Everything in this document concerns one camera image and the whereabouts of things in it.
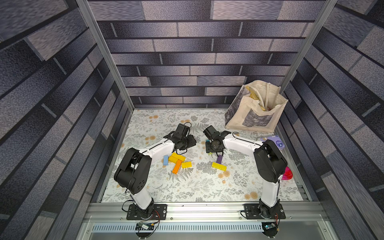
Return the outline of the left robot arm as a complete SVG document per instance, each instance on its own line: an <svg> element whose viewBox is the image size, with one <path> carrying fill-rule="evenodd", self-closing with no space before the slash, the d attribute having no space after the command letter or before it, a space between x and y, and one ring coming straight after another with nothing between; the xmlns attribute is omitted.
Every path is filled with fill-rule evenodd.
<svg viewBox="0 0 384 240"><path fill-rule="evenodd" d="M154 199L145 189L152 161L170 156L177 151L187 151L197 141L190 134L191 123L179 124L175 131L165 135L159 142L143 149L130 148L118 166L114 180L130 194L134 205L144 213L151 213Z"/></svg>

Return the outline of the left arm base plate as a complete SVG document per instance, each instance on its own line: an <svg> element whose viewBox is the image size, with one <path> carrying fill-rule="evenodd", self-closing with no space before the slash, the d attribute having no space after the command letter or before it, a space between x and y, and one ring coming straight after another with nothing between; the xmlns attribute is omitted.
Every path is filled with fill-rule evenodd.
<svg viewBox="0 0 384 240"><path fill-rule="evenodd" d="M154 204L146 210L142 210L135 204L131 204L127 212L127 220L165 220L168 212L168 205Z"/></svg>

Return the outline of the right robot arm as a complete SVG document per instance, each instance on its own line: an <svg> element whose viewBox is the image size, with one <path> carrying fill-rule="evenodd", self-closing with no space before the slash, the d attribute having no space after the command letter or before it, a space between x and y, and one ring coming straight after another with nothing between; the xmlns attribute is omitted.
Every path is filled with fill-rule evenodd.
<svg viewBox="0 0 384 240"><path fill-rule="evenodd" d="M271 219L281 213L279 200L280 182L288 166L277 145L272 140L255 142L240 138L229 131L219 132L213 126L203 131L209 140L206 142L207 153L222 153L225 149L235 150L253 157L259 175L263 179L263 192L259 200L259 215Z"/></svg>

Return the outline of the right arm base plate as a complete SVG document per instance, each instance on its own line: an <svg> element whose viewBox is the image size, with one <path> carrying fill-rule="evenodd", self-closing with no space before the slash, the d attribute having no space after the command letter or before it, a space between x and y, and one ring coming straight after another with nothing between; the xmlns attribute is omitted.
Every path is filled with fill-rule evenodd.
<svg viewBox="0 0 384 240"><path fill-rule="evenodd" d="M284 220L286 219L285 211L280 203L273 207L268 207L265 204L244 204L245 218L248 220Z"/></svg>

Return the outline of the purple block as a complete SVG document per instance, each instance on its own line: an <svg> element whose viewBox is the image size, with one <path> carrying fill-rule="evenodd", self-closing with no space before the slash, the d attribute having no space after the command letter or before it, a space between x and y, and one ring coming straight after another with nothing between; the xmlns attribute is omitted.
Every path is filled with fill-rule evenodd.
<svg viewBox="0 0 384 240"><path fill-rule="evenodd" d="M221 165L222 164L222 160L223 160L223 155L218 155L216 163Z"/></svg>

